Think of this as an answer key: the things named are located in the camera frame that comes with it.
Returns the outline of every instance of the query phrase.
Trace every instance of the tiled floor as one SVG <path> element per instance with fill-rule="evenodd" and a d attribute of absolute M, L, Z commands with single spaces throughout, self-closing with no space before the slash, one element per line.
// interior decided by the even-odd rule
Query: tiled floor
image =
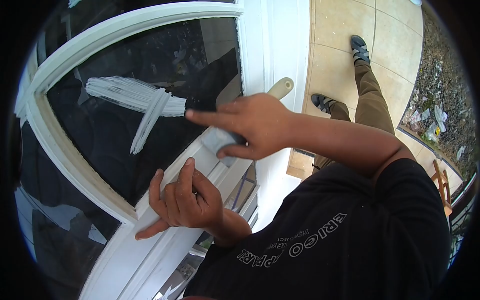
<path fill-rule="evenodd" d="M 357 86 L 350 37 L 359 35 L 367 43 L 373 73 L 397 127 L 410 99 L 420 64 L 423 20 L 421 8 L 409 0 L 311 0 L 310 53 L 302 112 L 329 118 L 311 102 L 323 94 L 347 105 L 355 121 Z M 427 173 L 433 174 L 435 154 L 409 135 L 396 130 Z M 313 158 L 293 153 L 287 173 L 302 178 L 312 172 Z M 444 161 L 451 192 L 462 179 Z"/>

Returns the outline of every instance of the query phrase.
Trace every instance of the forearm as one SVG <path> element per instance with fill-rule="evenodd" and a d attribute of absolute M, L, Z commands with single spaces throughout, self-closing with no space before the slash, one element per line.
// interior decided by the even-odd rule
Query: forearm
<path fill-rule="evenodd" d="M 395 159 L 415 159 L 394 135 L 377 128 L 304 114 L 295 114 L 291 127 L 289 147 L 328 157 L 366 177 L 376 178 Z"/>
<path fill-rule="evenodd" d="M 252 234 L 250 225 L 239 214 L 224 208 L 221 224 L 205 228 L 215 238 L 215 244 L 220 247 L 230 247 Z"/>

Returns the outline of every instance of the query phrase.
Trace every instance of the white wall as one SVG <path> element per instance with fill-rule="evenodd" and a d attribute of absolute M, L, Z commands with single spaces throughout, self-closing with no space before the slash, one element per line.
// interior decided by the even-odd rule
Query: white wall
<path fill-rule="evenodd" d="M 263 40 L 263 48 L 258 47 L 257 51 L 264 54 L 264 77 L 250 80 L 263 79 L 266 92 L 281 78 L 291 78 L 294 89 L 281 102 L 288 109 L 300 113 L 307 78 L 309 1 L 245 0 L 245 17 L 249 20 L 247 26 L 256 26 Z M 246 92 L 253 94 L 259 91 Z M 290 149 L 283 149 L 257 162 L 259 218 L 254 228 L 263 228 L 270 223 L 283 198 L 300 183 L 300 179 L 286 177 L 289 154 Z"/>

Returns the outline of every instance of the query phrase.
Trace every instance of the brown trousers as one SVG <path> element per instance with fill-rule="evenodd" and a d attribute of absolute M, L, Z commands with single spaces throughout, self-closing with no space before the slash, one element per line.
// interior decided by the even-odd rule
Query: brown trousers
<path fill-rule="evenodd" d="M 359 102 L 355 113 L 355 123 L 372 126 L 395 134 L 392 119 L 388 112 L 387 103 L 380 91 L 380 86 L 372 72 L 372 68 L 365 61 L 357 61 L 355 64 L 355 81 L 359 93 Z M 344 103 L 337 102 L 330 107 L 331 119 L 351 122 L 348 109 Z M 318 168 L 324 168 L 334 161 L 315 155 L 313 164 Z"/>

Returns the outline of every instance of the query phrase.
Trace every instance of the black sandal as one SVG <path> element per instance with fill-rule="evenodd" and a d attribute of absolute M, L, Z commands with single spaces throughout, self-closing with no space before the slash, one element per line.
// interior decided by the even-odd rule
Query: black sandal
<path fill-rule="evenodd" d="M 337 101 L 327 98 L 321 94 L 312 95 L 313 105 L 315 105 L 319 110 L 326 112 L 327 114 L 330 114 L 330 107 L 336 102 Z"/>
<path fill-rule="evenodd" d="M 367 50 L 367 43 L 365 43 L 363 38 L 352 36 L 350 38 L 350 45 L 353 53 L 353 64 L 355 64 L 357 60 L 363 60 L 370 64 L 370 54 Z"/>

